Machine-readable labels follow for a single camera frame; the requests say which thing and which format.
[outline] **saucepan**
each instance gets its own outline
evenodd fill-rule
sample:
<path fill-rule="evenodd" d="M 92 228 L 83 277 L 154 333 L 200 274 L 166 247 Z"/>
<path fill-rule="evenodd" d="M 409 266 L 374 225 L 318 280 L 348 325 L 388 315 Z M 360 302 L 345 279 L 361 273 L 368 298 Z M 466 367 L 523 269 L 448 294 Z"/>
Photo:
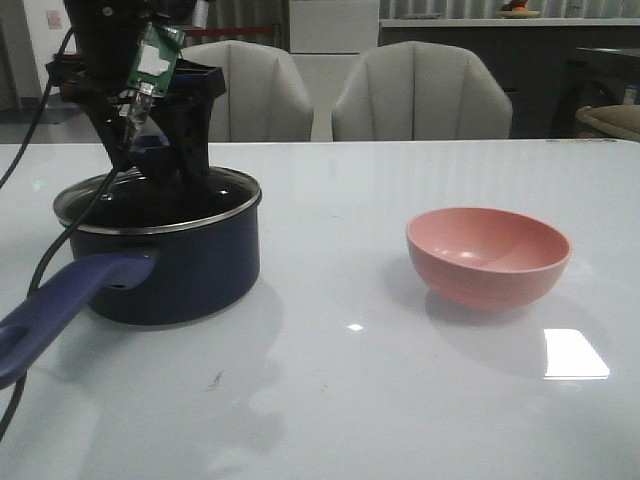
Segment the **saucepan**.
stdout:
<path fill-rule="evenodd" d="M 63 226 L 104 176 L 54 201 Z M 0 322 L 0 388 L 14 383 L 85 306 L 116 322 L 166 325 L 217 312 L 247 293 L 259 269 L 258 182 L 211 167 L 193 184 L 120 174 L 70 238 L 74 262 Z"/>

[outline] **white table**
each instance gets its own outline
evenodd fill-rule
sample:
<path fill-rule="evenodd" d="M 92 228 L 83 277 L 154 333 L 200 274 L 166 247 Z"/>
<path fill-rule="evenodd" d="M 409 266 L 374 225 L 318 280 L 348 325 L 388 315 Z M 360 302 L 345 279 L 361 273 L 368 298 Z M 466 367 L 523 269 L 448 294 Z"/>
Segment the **white table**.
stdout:
<path fill-rule="evenodd" d="M 174 328 L 80 314 L 30 370 L 0 478 L 639 478 L 639 145 L 235 144 L 211 160 L 263 186 L 258 283 Z M 53 197 L 107 168 L 99 145 L 29 147 L 0 192 L 0 314 L 60 231 Z M 453 205 L 564 231 L 555 288 L 503 314 L 429 292 L 405 224 Z"/>

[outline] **plate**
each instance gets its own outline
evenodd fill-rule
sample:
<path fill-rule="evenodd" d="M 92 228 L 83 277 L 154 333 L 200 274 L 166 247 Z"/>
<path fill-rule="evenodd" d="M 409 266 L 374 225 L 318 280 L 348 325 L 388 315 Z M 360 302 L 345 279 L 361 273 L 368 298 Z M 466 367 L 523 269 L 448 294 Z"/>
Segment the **plate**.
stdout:
<path fill-rule="evenodd" d="M 540 15 L 539 10 L 498 10 L 496 13 L 502 18 L 533 18 Z"/>

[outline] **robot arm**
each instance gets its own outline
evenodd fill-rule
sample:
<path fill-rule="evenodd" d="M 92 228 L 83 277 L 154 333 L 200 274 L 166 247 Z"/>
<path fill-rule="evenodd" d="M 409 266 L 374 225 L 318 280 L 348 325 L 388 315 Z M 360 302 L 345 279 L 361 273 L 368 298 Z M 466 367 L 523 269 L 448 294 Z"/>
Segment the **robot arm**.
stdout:
<path fill-rule="evenodd" d="M 211 109 L 224 78 L 217 67 L 180 59 L 182 32 L 169 27 L 196 0 L 64 3 L 80 56 L 47 68 L 63 100 L 88 115 L 111 163 L 158 182 L 176 172 L 185 182 L 205 175 Z M 147 117 L 158 127 L 151 134 L 142 129 Z"/>

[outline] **pot lid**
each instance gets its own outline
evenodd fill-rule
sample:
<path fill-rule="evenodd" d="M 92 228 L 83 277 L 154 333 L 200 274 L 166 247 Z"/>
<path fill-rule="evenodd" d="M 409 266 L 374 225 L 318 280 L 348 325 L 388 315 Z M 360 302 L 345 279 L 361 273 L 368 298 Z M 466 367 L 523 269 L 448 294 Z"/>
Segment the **pot lid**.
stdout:
<path fill-rule="evenodd" d="M 53 202 L 60 223 L 68 226 L 87 208 L 104 180 L 101 175 L 61 192 Z M 235 216 L 258 203 L 261 190 L 249 175 L 210 167 L 195 183 L 176 175 L 153 183 L 138 170 L 119 174 L 78 230 L 111 235 L 148 235 L 188 230 Z"/>

